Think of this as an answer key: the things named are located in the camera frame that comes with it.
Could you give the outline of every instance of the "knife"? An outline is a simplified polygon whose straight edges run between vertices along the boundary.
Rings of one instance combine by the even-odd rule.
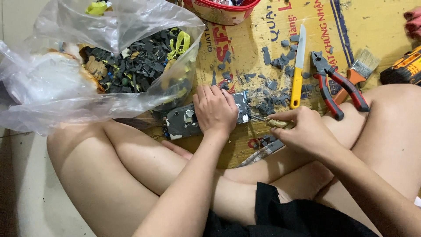
[[[303,86],[303,72],[304,67],[304,56],[306,51],[306,28],[304,25],[300,26],[300,39],[298,42],[297,58],[295,60],[294,78],[292,82],[291,92],[291,109],[295,109],[300,106],[301,99],[301,87]]]

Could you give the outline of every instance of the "pliers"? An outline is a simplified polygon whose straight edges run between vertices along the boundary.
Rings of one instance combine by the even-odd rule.
[[[350,95],[354,106],[359,112],[369,112],[370,107],[362,96],[361,92],[345,77],[338,73],[338,67],[330,66],[328,61],[322,56],[322,52],[312,52],[312,62],[317,72],[313,75],[319,80],[320,92],[328,109],[332,112],[337,121],[341,121],[345,114],[333,100],[328,87],[328,77],[342,86]]]

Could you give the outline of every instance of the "brush bristles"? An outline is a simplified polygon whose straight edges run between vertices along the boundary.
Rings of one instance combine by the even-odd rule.
[[[357,57],[357,60],[362,62],[365,66],[367,66],[371,71],[374,71],[376,67],[380,64],[380,59],[374,57],[370,51],[364,49],[360,52]]]

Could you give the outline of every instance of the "screwdriver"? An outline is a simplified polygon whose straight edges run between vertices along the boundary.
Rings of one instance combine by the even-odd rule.
[[[259,118],[257,116],[253,116],[253,115],[250,115],[250,117],[265,122],[266,123],[266,126],[269,126],[269,127],[284,128],[284,127],[286,127],[288,125],[288,123],[286,123],[286,122],[278,121],[278,120],[274,120],[274,119],[269,119],[267,117],[265,117],[265,118]]]

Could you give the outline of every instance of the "power drill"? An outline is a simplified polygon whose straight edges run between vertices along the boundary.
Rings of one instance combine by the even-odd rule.
[[[421,86],[421,46],[409,51],[393,66],[380,73],[383,85],[408,83]]]

